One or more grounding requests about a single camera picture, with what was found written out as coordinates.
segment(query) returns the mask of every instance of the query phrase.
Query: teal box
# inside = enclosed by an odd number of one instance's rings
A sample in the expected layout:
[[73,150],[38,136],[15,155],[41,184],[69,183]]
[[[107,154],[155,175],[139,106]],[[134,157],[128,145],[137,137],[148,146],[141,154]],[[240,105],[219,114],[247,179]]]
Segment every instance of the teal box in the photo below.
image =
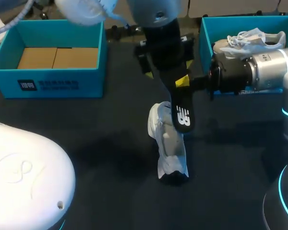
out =
[[[25,47],[98,48],[94,69],[17,69]],[[0,90],[5,98],[100,98],[107,67],[103,23],[21,21],[0,45]]]
[[200,31],[200,58],[204,73],[208,73],[213,51],[211,45],[228,35],[259,28],[266,34],[286,33],[288,47],[288,16],[237,16],[203,18]]

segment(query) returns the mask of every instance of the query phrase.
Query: new balance logo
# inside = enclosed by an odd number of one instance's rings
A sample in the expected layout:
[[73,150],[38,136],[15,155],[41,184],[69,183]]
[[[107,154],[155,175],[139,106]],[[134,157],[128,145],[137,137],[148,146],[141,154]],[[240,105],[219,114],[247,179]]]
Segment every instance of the new balance logo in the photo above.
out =
[[190,122],[190,118],[188,117],[189,110],[180,108],[178,106],[176,108],[177,108],[177,116],[178,116],[179,124],[183,126],[190,126],[191,122]]

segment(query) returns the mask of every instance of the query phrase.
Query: yellow label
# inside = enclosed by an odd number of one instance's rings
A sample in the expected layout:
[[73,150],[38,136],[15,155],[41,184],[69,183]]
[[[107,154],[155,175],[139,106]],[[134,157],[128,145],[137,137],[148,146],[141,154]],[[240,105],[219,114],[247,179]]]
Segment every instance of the yellow label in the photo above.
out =
[[146,76],[148,76],[151,79],[154,79],[153,73],[149,72],[149,73],[145,73]]
[[177,80],[175,83],[176,83],[176,88],[190,86],[189,75],[187,74],[183,78],[180,78],[179,80]]
[[192,62],[193,62],[193,60],[190,60],[190,61],[187,61],[187,68],[189,68],[190,67],[190,65],[192,64]]

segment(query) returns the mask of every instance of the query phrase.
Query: white cable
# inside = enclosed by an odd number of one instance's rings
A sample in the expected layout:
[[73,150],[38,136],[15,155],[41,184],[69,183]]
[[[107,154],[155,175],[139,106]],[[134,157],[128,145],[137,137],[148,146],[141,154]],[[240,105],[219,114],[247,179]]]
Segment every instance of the white cable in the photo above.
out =
[[112,11],[108,10],[105,5],[103,5],[100,1],[96,1],[99,3],[100,7],[102,8],[102,10],[106,13],[107,17],[112,18],[114,20],[120,21],[121,23],[123,23],[125,29],[129,28],[129,24],[128,22],[120,15],[118,14],[114,14]]
[[32,8],[34,2],[35,0],[28,0],[26,5],[24,6],[24,9],[17,15],[17,17],[15,17],[10,23],[0,28],[0,34],[16,26],[19,23],[19,21],[21,21],[29,12],[29,10]]

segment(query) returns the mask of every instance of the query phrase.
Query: black table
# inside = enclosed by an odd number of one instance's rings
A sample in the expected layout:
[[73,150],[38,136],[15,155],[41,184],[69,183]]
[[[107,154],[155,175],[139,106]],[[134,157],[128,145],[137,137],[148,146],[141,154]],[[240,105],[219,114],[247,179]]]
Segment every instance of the black table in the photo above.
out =
[[[5,100],[0,122],[61,145],[77,176],[63,230],[263,230],[270,184],[262,156],[283,148],[281,95],[194,94],[197,125],[185,137],[190,180],[157,179],[151,106],[168,98],[141,74],[132,44],[109,44],[103,99]],[[198,58],[193,66],[201,74]]]

